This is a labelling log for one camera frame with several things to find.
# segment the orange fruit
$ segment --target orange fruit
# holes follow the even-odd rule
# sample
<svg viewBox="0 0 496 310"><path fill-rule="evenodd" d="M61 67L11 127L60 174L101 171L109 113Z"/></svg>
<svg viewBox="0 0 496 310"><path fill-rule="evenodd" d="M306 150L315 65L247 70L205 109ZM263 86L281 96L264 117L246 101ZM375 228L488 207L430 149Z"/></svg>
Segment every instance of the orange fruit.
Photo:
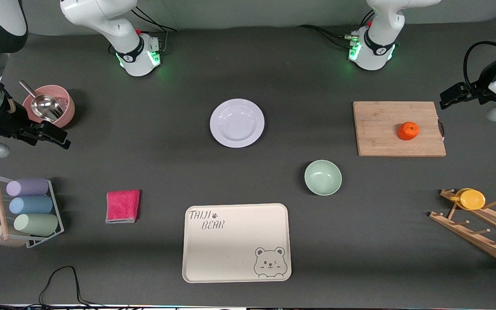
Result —
<svg viewBox="0 0 496 310"><path fill-rule="evenodd" d="M397 130L397 136L401 140L412 140L419 135L419 126L414 122L404 122Z"/></svg>

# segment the wooden rack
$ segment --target wooden rack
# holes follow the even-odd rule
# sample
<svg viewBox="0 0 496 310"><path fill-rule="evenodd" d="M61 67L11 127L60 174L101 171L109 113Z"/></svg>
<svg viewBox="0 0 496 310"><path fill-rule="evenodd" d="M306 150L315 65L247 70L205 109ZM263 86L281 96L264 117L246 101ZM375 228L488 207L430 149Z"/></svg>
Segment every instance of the wooden rack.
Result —
<svg viewBox="0 0 496 310"><path fill-rule="evenodd" d="M443 189L440 193L440 196L446 199L449 199L449 197L454 195L454 190ZM484 206L480 210L474 210L470 212L496 228L496 211L491 210L492 206L496 206L496 201ZM449 229L453 233L456 233L459 236L465 238L467 241L487 252L492 257L496 258L496 242L482 235L490 232L491 230L488 228L480 231L471 231L470 229L464 227L465 224L470 223L469 220L465 220L462 222L453 222L451 218L453 217L453 214L455 213L455 210L457 208L457 203L455 203L453 204L453 207L451 208L451 211L449 211L449 214L447 216L443 216L443 213L431 212L429 217L445 228Z"/></svg>

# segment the tabletop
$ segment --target tabletop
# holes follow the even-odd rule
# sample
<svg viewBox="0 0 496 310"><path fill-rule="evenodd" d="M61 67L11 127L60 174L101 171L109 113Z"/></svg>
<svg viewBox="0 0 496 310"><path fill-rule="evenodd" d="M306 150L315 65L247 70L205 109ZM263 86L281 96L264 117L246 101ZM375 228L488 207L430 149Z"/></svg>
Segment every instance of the tabletop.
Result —
<svg viewBox="0 0 496 310"><path fill-rule="evenodd" d="M492 104L437 103L462 81L467 48L496 41L496 20L407 25L398 40L392 60L366 72L310 29L181 31L170 34L162 66L135 78L101 35L32 35L10 55L3 82L19 102L20 79L68 89L71 147L0 137L11 147L0 175L51 179L65 233L32 249L0 246L0 303L36 302L51 272L73 265L83 297L100 304L496 309L496 259L427 217L449 208L442 188L496 200ZM495 58L494 47L476 49L471 78ZM231 98L255 102L266 118L244 149L210 133L214 108ZM352 102L365 100L436 102L447 156L359 157ZM342 171L336 194L305 188L303 170L316 159ZM127 189L142 190L137 223L105 224L106 193ZM185 282L187 208L260 203L288 208L290 279ZM45 300L74 303L72 275L56 275Z"/></svg>

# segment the pink towel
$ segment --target pink towel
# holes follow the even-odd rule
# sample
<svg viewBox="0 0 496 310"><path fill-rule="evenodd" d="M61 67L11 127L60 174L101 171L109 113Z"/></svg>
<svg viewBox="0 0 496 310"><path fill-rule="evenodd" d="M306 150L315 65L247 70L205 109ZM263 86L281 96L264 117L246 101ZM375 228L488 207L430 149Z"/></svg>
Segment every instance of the pink towel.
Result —
<svg viewBox="0 0 496 310"><path fill-rule="evenodd" d="M140 190L120 190L106 194L106 223L134 223L139 209Z"/></svg>

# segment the bear drawing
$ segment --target bear drawing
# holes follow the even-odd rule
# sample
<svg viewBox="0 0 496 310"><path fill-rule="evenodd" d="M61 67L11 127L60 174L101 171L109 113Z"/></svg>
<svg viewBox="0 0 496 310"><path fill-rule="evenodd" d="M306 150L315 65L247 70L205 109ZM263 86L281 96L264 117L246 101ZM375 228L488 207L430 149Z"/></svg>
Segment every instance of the bear drawing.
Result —
<svg viewBox="0 0 496 310"><path fill-rule="evenodd" d="M277 247L274 251L266 251L263 248L256 249L256 271L258 278L282 278L288 266L284 261L284 249Z"/></svg>

